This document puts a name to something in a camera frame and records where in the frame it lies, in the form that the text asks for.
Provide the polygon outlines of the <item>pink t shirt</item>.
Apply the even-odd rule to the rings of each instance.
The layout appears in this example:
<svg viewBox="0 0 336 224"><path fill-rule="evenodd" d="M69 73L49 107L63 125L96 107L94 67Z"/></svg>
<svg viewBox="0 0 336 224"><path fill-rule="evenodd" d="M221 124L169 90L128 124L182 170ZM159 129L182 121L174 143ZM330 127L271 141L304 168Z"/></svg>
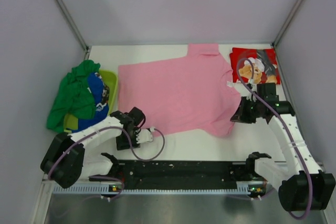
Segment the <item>pink t shirt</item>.
<svg viewBox="0 0 336 224"><path fill-rule="evenodd" d="M163 134L200 129L230 134L241 95L229 83L233 70L218 44L190 44L184 57L118 67L118 109L137 107L144 128Z"/></svg>

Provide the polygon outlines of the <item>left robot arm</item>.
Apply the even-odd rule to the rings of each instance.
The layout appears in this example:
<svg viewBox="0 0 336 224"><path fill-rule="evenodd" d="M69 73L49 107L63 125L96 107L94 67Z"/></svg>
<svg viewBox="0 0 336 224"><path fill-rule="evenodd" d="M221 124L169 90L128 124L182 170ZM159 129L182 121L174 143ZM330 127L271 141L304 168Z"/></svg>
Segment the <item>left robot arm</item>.
<svg viewBox="0 0 336 224"><path fill-rule="evenodd" d="M119 174L117 159L107 151L95 149L107 141L115 141L117 150L139 148L153 140L149 129L140 129L144 113L134 107L130 112L114 111L101 122L76 133L57 134L48 148L40 169L62 188L79 179L102 175L114 180Z"/></svg>

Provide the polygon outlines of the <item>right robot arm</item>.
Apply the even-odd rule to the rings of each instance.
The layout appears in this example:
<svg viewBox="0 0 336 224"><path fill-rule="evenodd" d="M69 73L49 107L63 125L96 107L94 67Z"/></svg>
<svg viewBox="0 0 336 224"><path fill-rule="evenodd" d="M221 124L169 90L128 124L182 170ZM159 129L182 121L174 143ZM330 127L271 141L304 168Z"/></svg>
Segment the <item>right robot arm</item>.
<svg viewBox="0 0 336 224"><path fill-rule="evenodd" d="M253 152L246 159L245 174L256 180L264 178L277 191L287 212L325 210L335 188L335 178L314 160L301 135L295 111L289 101L281 101L274 83L247 84L247 97L232 116L236 123L256 123L264 119L272 130L287 169L266 153Z"/></svg>

